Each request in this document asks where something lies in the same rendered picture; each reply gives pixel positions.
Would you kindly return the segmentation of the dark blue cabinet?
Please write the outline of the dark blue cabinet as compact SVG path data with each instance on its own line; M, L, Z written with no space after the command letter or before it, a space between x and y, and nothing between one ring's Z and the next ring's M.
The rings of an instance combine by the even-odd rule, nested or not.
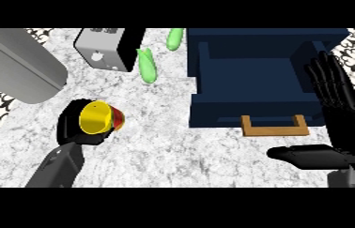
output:
M202 43L212 58L285 58L303 42L319 41L329 51L347 35L346 28L189 28L187 76L196 75Z

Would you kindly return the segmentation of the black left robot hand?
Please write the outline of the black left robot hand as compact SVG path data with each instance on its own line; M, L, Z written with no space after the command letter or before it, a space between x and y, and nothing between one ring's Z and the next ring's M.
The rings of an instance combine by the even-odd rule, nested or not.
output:
M73 99L63 109L56 123L56 142L59 145L75 142L76 144L99 145L109 136L112 129L104 133L87 134L78 125L78 115L90 99Z

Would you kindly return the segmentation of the green vegetable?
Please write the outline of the green vegetable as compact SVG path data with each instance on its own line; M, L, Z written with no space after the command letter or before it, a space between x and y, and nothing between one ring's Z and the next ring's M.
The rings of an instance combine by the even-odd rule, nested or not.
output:
M165 47L170 51L175 51L178 46L180 46L180 42L181 42L181 37L183 37L183 29L181 28L171 28L168 31L168 35L165 38Z
M150 50L138 49L137 56L138 56L138 71L140 71L141 79L147 84L152 84L156 81L156 67L155 67Z

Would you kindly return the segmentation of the yellow and red cup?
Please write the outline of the yellow and red cup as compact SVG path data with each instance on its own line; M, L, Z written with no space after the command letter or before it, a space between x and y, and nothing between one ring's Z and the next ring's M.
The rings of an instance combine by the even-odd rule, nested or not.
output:
M78 126L84 133L94 135L119 130L124 124L124 114L102 100L91 101L78 115Z

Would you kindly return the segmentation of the dark blue drawer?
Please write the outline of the dark blue drawer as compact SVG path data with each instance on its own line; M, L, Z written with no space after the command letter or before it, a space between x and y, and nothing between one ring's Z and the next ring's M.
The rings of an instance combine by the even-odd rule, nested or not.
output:
M257 127L288 127L292 116L323 125L322 107L303 65L316 56L312 42L282 57L214 58L198 44L196 93L190 96L193 128L238 128L244 115Z

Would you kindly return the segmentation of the grey and black appliance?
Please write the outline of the grey and black appliance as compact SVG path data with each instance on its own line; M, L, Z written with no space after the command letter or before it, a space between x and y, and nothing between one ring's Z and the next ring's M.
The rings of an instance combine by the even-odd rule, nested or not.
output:
M91 68L130 72L143 37L143 28L82 28L73 47Z

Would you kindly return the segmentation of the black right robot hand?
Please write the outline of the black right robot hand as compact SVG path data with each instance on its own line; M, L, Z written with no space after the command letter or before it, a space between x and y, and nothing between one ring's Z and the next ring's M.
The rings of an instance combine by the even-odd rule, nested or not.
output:
M272 147L266 155L301 170L355 169L355 89L335 56L319 52L303 66L320 102L331 145Z

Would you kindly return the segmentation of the large grey rounded appliance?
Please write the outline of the large grey rounded appliance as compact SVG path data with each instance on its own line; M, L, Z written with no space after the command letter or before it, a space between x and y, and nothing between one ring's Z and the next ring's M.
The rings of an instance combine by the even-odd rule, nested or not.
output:
M67 70L22 28L0 28L0 91L28 104L50 99Z

